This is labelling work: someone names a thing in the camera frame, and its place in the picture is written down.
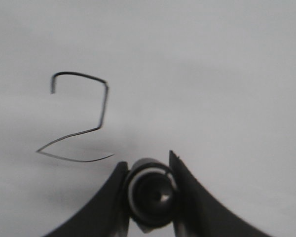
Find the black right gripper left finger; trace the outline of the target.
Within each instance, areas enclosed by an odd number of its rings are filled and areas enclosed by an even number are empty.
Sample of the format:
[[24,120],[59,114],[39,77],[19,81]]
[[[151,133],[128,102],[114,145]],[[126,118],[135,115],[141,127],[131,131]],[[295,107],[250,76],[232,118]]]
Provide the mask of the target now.
[[125,237],[128,213],[124,206],[123,184],[128,173],[126,162],[119,162],[112,174],[73,217],[47,234],[48,237]]

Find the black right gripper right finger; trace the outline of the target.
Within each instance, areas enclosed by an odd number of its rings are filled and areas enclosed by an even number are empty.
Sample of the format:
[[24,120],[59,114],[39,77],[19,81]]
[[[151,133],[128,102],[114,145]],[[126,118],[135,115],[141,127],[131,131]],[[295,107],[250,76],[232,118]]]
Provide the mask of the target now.
[[169,165],[179,191],[178,212],[173,220],[177,237],[269,237],[235,215],[212,196],[184,162],[169,152]]

